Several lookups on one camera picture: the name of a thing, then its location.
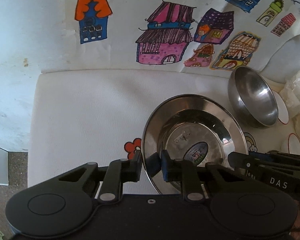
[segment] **bowl label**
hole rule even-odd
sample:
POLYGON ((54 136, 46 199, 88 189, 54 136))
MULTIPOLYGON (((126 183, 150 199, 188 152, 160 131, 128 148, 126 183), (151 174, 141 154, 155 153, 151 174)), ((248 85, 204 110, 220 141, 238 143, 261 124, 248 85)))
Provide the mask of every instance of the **bowl label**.
POLYGON ((208 144, 206 142, 198 142, 191 146, 183 156, 184 160, 191 161, 194 166, 198 166, 208 153, 208 144))

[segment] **stainless steel bowl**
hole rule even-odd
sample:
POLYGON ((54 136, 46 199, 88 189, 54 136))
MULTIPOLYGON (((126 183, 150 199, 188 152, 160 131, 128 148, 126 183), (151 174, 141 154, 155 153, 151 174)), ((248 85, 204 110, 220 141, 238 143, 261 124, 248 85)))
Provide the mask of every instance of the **stainless steel bowl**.
POLYGON ((151 183, 159 193, 178 193, 178 183, 167 183, 161 171, 153 172, 157 167, 151 160, 163 149, 171 159, 191 160, 198 166, 217 162, 230 167, 229 153, 248 154, 237 121, 223 106, 200 95, 179 95, 164 101, 151 114, 142 136, 144 167, 151 183))
POLYGON ((252 127, 270 127, 278 119, 278 106, 268 84, 246 66, 236 68, 228 82, 230 103, 240 121, 252 127))

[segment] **paper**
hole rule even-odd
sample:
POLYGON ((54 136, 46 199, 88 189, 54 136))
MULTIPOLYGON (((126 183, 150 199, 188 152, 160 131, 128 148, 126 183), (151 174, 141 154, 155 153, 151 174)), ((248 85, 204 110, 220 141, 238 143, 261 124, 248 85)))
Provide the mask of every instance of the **paper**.
POLYGON ((75 31, 76 40, 69 61, 80 69, 229 77, 240 65, 261 71, 286 41, 300 34, 300 14, 292 0, 90 1, 65 0, 66 29, 75 31), (107 12, 103 17, 100 7, 107 12), (85 37, 85 16, 106 22, 90 24, 94 34, 85 37), (95 35, 100 27, 105 35, 95 35))

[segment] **bowl rim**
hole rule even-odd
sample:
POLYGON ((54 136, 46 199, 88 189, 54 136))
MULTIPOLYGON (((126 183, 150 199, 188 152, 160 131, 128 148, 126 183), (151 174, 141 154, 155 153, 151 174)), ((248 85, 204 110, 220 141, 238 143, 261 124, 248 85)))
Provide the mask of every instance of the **bowl rim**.
POLYGON ((185 96, 195 96, 195 97, 198 97, 198 98, 201 98, 201 99, 205 99, 207 101, 210 101, 212 103, 214 103, 216 106, 220 107, 224 112, 226 112, 233 120, 234 120, 234 123, 237 125, 237 127, 239 128, 239 131, 242 135, 242 138, 243 140, 245 141, 244 145, 245 145, 245 150, 246 150, 246 154, 248 155, 249 152, 248 152, 248 146, 247 146, 247 143, 246 143, 246 139, 245 139, 245 136, 244 136, 244 133, 242 131, 242 128, 240 126, 240 124, 238 123, 238 121, 234 118, 234 116, 227 110, 224 108, 224 106, 222 106, 221 104, 219 104, 218 102, 214 101, 213 99, 211 98, 208 98, 208 97, 205 97, 205 96, 202 96, 202 95, 199 95, 199 94, 181 94, 181 95, 176 95, 176 96, 173 96, 171 98, 168 98, 166 100, 164 100, 161 104, 159 104, 155 109, 154 111, 152 111, 151 115, 149 116, 147 122, 146 122, 146 125, 143 129, 143 133, 142 133, 142 138, 141 138, 141 154, 142 154, 142 163, 143 163, 143 167, 146 171, 146 175, 149 179, 149 181, 151 182, 152 186, 155 188, 155 190, 159 193, 159 194, 162 194, 161 190, 157 187, 157 185, 153 182, 152 178, 149 176, 148 174, 148 171, 147 171, 147 168, 146 168, 146 161, 145 161, 145 134, 146 134, 146 130, 149 126, 149 122, 151 121, 151 119, 153 118, 154 116, 154 113, 162 106, 164 105, 165 103, 169 102, 169 101, 172 101, 176 98, 182 98, 182 97, 185 97, 185 96))
POLYGON ((269 87, 268 83, 264 80, 264 78, 263 78, 257 71, 255 71, 254 69, 252 69, 252 68, 250 68, 250 67, 248 67, 248 66, 245 66, 245 65, 241 65, 241 66, 237 67, 237 68, 234 70, 234 85, 235 85, 235 88, 236 88, 236 90, 237 90, 237 92, 238 92, 238 95, 239 95, 240 98, 241 98, 241 101, 242 101, 244 107, 247 109, 247 111, 249 112, 249 114, 250 114, 250 115, 251 115, 258 123, 260 123, 261 125, 263 125, 263 126, 265 126, 265 127, 272 127, 272 126, 274 126, 275 123, 276 123, 277 120, 278 120, 278 117, 279 117, 278 104, 277 104, 277 101, 275 100, 275 97, 274 97, 274 94, 272 93, 271 88, 269 87), (271 93, 271 95, 272 95, 273 101, 274 101, 274 103, 275 103, 275 105, 276 105, 276 109, 277 109, 277 114, 276 114, 277 117, 276 117, 275 122, 274 122, 273 124, 270 124, 270 125, 269 125, 269 124, 264 124, 263 122, 259 121, 255 116, 253 116, 253 114, 250 113, 250 111, 249 111, 249 109, 247 108, 246 104, 245 104, 244 101, 242 100, 241 93, 239 92, 238 87, 237 87, 237 82, 235 81, 235 74, 236 74, 237 70, 240 69, 240 68, 247 68, 247 69, 251 70, 253 73, 255 73, 258 77, 261 78, 261 80, 264 82, 264 84, 265 84, 265 85, 267 86, 267 88, 269 89, 269 91, 270 91, 270 93, 271 93))

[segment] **red house drawing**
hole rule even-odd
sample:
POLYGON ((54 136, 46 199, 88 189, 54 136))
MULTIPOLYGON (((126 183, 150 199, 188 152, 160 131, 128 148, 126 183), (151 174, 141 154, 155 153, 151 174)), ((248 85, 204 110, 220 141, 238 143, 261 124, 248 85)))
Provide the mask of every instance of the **red house drawing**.
POLYGON ((148 18, 148 29, 137 39, 137 62, 164 65, 179 62, 192 41, 193 7, 165 2, 148 18))
POLYGON ((281 19, 281 21, 277 24, 276 27, 273 28, 271 32, 280 37, 286 30, 288 30, 292 26, 295 21, 296 18, 292 13, 289 13, 281 19))
POLYGON ((207 67, 210 65, 212 55, 214 54, 212 44, 206 44, 199 49, 194 50, 194 55, 185 61, 186 67, 207 67))

